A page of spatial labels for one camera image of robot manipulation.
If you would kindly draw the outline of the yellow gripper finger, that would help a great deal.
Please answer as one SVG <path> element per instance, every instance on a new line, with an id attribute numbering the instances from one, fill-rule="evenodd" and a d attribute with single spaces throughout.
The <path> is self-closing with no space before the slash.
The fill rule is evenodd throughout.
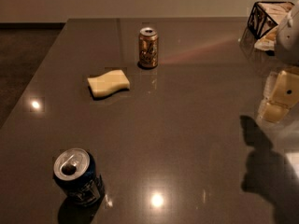
<path id="1" fill-rule="evenodd" d="M 272 104 L 263 99 L 258 109 L 258 117 L 272 123 L 278 123 L 289 113 L 290 109 L 279 104 Z"/>
<path id="2" fill-rule="evenodd" d="M 299 75 L 286 70 L 271 72 L 263 96 L 272 104 L 294 107 L 299 102 Z"/>

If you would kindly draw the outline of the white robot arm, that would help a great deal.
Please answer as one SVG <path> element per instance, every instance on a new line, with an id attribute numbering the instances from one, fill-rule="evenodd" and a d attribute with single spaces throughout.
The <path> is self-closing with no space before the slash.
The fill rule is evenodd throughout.
<path id="1" fill-rule="evenodd" d="M 299 4 L 278 25 L 274 49 L 276 57 L 288 67 L 269 74 L 259 116 L 277 123 L 299 102 Z"/>

